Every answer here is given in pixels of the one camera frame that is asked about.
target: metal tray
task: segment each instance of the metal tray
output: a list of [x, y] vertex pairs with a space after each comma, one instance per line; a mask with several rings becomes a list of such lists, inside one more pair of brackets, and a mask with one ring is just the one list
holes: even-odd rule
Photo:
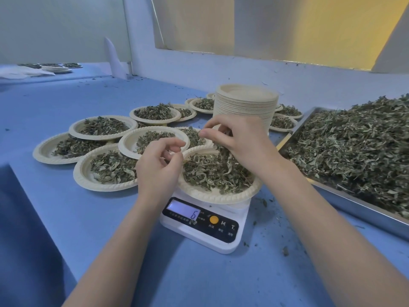
[[[297, 142], [304, 125], [316, 113], [328, 111], [329, 109], [314, 107], [298, 122], [291, 133], [289, 133], [278, 145], [277, 149], [281, 154], [286, 150], [291, 143]], [[328, 202], [335, 208], [344, 211], [352, 216], [358, 217], [376, 227], [379, 227], [386, 232], [401, 237], [409, 241], [409, 220], [393, 214], [389, 211], [381, 209], [375, 205], [367, 203], [361, 199], [340, 190], [336, 190], [330, 186], [314, 181], [310, 178], [307, 180], [323, 195]]]

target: round button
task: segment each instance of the round button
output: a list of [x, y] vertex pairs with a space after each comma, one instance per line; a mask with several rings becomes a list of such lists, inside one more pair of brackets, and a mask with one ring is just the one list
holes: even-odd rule
[[219, 221], [219, 218], [218, 218], [217, 216], [212, 215], [212, 216], [210, 217], [210, 223], [212, 223], [212, 224], [217, 224], [218, 221]]

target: black control panel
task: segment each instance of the black control panel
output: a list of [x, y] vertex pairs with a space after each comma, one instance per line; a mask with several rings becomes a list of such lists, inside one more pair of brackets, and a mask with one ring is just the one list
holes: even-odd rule
[[236, 239], [238, 231], [236, 221], [179, 198], [172, 197], [162, 214], [223, 242], [231, 243]]

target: person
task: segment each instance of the person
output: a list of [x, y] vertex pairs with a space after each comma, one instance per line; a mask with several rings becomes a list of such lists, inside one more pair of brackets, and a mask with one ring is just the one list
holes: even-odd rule
[[[218, 130], [212, 129], [219, 124]], [[225, 134], [227, 130], [232, 137]], [[217, 115], [199, 135], [227, 147], [265, 183], [336, 306], [409, 305], [405, 276], [320, 196], [292, 162], [280, 156], [259, 118]], [[130, 306], [152, 227], [176, 188], [184, 145], [180, 139], [162, 138], [147, 146], [136, 165], [135, 205], [63, 307]]]

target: white scale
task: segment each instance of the white scale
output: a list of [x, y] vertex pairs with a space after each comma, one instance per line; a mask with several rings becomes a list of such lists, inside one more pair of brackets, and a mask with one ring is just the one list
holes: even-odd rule
[[219, 253], [233, 252], [241, 241], [250, 199], [218, 205], [194, 199], [177, 189], [160, 214], [161, 224]]

